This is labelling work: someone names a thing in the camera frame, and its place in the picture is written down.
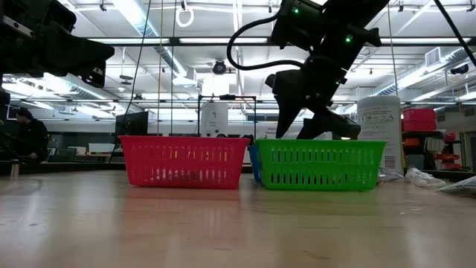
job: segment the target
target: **wooden table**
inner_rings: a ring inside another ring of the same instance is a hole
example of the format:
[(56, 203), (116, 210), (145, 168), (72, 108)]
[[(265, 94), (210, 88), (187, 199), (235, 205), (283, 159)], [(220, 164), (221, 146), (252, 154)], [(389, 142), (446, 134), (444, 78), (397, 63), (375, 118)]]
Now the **wooden table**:
[(0, 181), (0, 267), (475, 267), (476, 200), (134, 188), (123, 171)]

